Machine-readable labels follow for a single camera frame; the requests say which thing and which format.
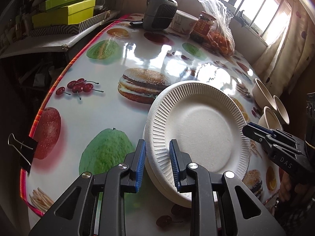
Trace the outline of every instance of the binder clip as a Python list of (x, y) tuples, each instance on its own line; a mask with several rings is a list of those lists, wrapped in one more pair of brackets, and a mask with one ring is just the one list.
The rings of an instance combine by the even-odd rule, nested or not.
[[(14, 145), (14, 142), (20, 144), (21, 145), (20, 148), (17, 148)], [(21, 143), (14, 137), (13, 133), (11, 133), (9, 135), (9, 138), (7, 139), (7, 144), (13, 146), (14, 149), (20, 154), (21, 156), (19, 160), (20, 166), (24, 170), (26, 170), (27, 173), (29, 173), (31, 170), (31, 165), (33, 162), (38, 142), (32, 139), (31, 137), (27, 136), (23, 143)]]

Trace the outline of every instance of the paper bowl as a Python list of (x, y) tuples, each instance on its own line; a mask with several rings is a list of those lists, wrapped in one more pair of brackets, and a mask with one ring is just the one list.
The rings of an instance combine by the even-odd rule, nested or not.
[(171, 28), (181, 34), (188, 35), (193, 30), (198, 19), (186, 12), (177, 10), (171, 22)]
[(273, 100), (275, 101), (276, 106), (277, 106), (277, 110), (274, 110), (273, 112), (278, 117), (281, 125), (283, 124), (289, 125), (290, 123), (289, 115), (283, 103), (277, 96), (273, 96)]
[(257, 78), (255, 79), (255, 85), (253, 87), (252, 93), (256, 103), (261, 109), (263, 109), (265, 106), (268, 106), (274, 110), (277, 110), (276, 103), (273, 100), (271, 94), (265, 85)]
[(282, 130), (282, 126), (281, 126), (277, 116), (267, 106), (264, 107), (264, 114), (259, 119), (258, 125), (265, 127), (267, 129), (273, 129), (273, 130), (280, 129), (280, 130)]

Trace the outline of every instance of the apple print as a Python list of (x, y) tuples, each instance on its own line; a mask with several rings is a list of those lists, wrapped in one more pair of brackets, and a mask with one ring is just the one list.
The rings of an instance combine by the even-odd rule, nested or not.
[(236, 63), (238, 64), (238, 66), (244, 71), (244, 72), (248, 72), (248, 67), (246, 67), (244, 64), (240, 63), (240, 62), (237, 62)]
[(165, 35), (162, 34), (146, 32), (144, 33), (144, 37), (152, 42), (159, 44), (168, 44), (170, 42), (170, 40)]
[(252, 110), (252, 115), (254, 115), (255, 118), (257, 117), (256, 112), (254, 110)]
[(33, 137), (38, 142), (34, 158), (44, 159), (50, 154), (59, 139), (60, 128), (61, 118), (58, 110), (53, 107), (45, 108)]

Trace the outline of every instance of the shelf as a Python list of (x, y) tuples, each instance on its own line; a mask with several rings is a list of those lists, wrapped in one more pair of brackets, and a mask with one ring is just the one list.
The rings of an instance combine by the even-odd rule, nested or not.
[(0, 56), (1, 58), (17, 56), (30, 53), (42, 52), (66, 52), (84, 36), (92, 32), (97, 27), (115, 18), (120, 11), (111, 10), (109, 18), (89, 27), (80, 34), (56, 34), (37, 37), (27, 37), (10, 45)]
[(37, 90), (44, 93), (47, 93), (49, 91), (49, 87), (33, 87), (33, 86), (26, 86), (26, 85), (18, 85), (20, 88), (30, 89), (30, 90)]

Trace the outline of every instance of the plastic bag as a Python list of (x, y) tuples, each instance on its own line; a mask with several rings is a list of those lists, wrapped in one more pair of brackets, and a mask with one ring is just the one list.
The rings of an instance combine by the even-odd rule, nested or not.
[(219, 0), (198, 0), (205, 11), (216, 18), (215, 24), (207, 34), (202, 46), (221, 53), (224, 56), (233, 56), (235, 43), (229, 28), (233, 15)]

